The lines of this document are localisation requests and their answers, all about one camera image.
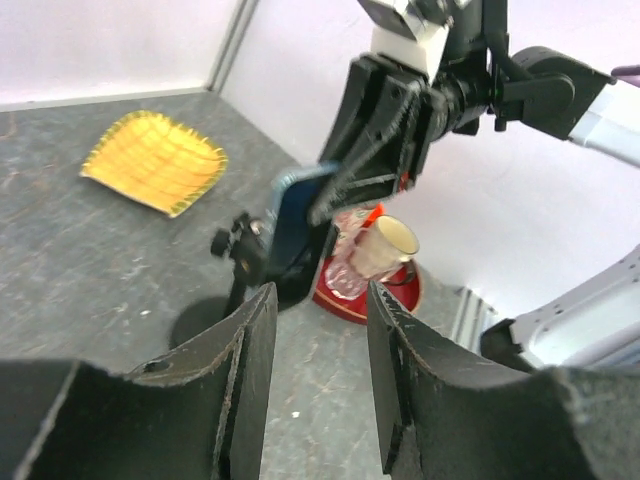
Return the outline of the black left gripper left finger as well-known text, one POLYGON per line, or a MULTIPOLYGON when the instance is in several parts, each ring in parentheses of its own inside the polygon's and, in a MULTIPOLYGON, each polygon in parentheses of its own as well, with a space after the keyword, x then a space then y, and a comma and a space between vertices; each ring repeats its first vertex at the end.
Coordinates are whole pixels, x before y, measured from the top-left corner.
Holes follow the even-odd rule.
POLYGON ((278 314, 262 286, 127 374, 79 359, 1 364, 5 479, 256 479, 278 314))

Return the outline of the black phone clear case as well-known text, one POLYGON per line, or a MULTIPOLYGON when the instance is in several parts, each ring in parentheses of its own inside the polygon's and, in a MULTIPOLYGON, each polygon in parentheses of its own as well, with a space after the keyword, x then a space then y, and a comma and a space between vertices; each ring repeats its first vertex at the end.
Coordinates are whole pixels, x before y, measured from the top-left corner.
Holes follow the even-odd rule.
POLYGON ((262 234, 269 275, 287 273, 308 255, 312 235, 309 209, 337 169, 336 162, 297 167, 282 172, 272 182, 262 234))

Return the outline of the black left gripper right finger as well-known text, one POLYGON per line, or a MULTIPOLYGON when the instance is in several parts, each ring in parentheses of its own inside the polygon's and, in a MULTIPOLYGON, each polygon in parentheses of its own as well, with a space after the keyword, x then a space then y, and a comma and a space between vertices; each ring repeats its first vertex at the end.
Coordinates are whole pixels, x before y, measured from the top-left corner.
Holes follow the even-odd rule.
POLYGON ((367 292, 383 471, 394 479, 635 479, 639 374, 485 359, 367 292))

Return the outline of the black phone stand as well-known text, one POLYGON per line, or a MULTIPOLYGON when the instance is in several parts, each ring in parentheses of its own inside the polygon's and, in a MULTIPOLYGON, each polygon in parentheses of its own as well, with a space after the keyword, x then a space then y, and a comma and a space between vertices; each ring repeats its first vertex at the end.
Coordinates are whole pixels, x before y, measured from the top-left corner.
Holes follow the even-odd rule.
POLYGON ((267 262, 273 260, 259 234, 263 222, 243 212, 234 219, 233 226, 216 231, 211 242, 211 254, 234 262, 230 291, 197 300, 177 317, 168 344, 175 348, 229 316, 258 287, 273 282, 278 294, 278 310, 288 310, 310 297, 316 287, 319 271, 337 239, 338 229, 325 222, 311 229, 311 239, 289 263, 276 269, 267 262))

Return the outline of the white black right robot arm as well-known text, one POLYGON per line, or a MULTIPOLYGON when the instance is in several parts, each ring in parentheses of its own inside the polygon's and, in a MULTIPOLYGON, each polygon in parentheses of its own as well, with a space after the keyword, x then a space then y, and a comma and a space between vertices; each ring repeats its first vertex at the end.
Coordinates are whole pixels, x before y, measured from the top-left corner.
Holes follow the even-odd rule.
MULTIPOLYGON (((368 53, 353 61, 321 154, 337 171, 307 222, 323 243, 332 216, 410 189, 429 146, 518 121, 629 165, 639 162, 639 91, 555 50, 508 51, 504 1, 366 1, 368 53)), ((529 370, 639 361, 639 254, 529 313, 466 336, 469 348, 529 370)))

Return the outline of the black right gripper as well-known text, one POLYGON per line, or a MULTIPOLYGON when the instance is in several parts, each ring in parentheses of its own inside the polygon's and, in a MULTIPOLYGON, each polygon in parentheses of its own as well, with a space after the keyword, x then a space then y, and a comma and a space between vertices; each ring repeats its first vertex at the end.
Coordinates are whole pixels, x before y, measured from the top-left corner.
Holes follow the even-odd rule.
POLYGON ((411 189, 430 143, 444 131, 445 106, 422 73, 382 57, 353 61, 319 156, 321 163, 339 164, 344 178, 334 176, 320 190, 308 223, 411 189))

